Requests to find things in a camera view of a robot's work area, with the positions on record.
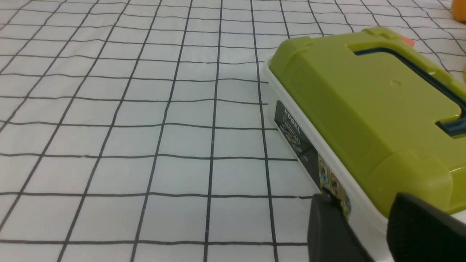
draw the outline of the plastic storage box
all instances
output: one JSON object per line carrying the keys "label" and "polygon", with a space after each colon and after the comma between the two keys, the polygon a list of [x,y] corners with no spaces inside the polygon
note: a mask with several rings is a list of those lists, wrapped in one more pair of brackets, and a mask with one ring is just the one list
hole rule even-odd
{"label": "plastic storage box", "polygon": [[466,87],[401,36],[286,40],[263,71],[270,118],[375,261],[398,192],[466,222]]}

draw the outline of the label sticker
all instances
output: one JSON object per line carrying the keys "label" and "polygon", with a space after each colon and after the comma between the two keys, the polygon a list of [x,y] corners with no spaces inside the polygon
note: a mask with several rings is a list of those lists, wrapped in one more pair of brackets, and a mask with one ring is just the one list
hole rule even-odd
{"label": "label sticker", "polygon": [[279,131],[286,138],[314,183],[318,185],[319,165],[317,162],[317,150],[311,144],[306,135],[304,135],[295,118],[281,101],[277,101],[274,120],[279,127]]}
{"label": "label sticker", "polygon": [[277,101],[274,120],[309,176],[323,193],[329,192],[340,200],[343,215],[348,219],[351,213],[348,194],[281,101]]}
{"label": "label sticker", "polygon": [[330,167],[325,163],[322,157],[319,155],[319,177],[320,177],[320,189],[323,193],[329,192],[334,197],[340,200],[340,205],[343,210],[343,215],[346,219],[351,214],[351,202],[346,190],[338,181],[338,178],[333,174]]}

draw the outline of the black object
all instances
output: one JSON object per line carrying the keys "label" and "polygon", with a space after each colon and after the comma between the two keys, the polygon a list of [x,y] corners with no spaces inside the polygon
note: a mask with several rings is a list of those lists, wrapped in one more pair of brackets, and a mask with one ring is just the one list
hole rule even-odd
{"label": "black object", "polygon": [[466,261],[466,225],[407,193],[395,198],[387,242],[396,262]]}
{"label": "black object", "polygon": [[310,262],[372,262],[348,225],[339,203],[326,194],[312,196],[308,228]]}
{"label": "black object", "polygon": [[[408,193],[392,205],[387,243],[395,262],[466,261],[466,225]],[[310,262],[374,261],[325,194],[312,198],[308,249]]]}
{"label": "black object", "polygon": [[428,72],[417,66],[415,63],[399,54],[397,51],[390,48],[370,48],[354,52],[355,55],[369,55],[373,53],[388,53],[398,58],[403,64],[409,67],[414,73],[428,82],[431,86],[435,87],[438,91],[444,94],[447,98],[451,99],[461,108],[461,118],[449,123],[437,122],[436,125],[440,127],[449,136],[454,137],[466,134],[466,101],[458,96],[455,92],[451,91],[443,83],[431,76]]}

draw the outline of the red object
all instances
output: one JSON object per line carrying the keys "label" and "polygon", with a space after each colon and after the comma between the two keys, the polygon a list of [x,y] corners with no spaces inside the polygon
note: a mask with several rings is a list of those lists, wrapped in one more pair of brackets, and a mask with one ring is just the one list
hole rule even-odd
{"label": "red object", "polygon": [[415,43],[414,40],[411,40],[411,39],[406,38],[406,37],[404,37],[404,36],[401,36],[401,37],[403,38],[403,41],[404,41],[405,43],[407,43],[410,47],[414,47],[414,43]]}

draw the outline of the yellow object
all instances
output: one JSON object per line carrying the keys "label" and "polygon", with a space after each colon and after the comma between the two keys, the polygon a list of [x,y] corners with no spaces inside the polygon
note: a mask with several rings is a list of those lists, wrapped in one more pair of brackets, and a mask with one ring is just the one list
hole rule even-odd
{"label": "yellow object", "polygon": [[380,213],[398,192],[466,209],[464,84],[401,36],[294,38],[269,68]]}
{"label": "yellow object", "polygon": [[452,14],[456,21],[466,22],[466,0],[453,0]]}

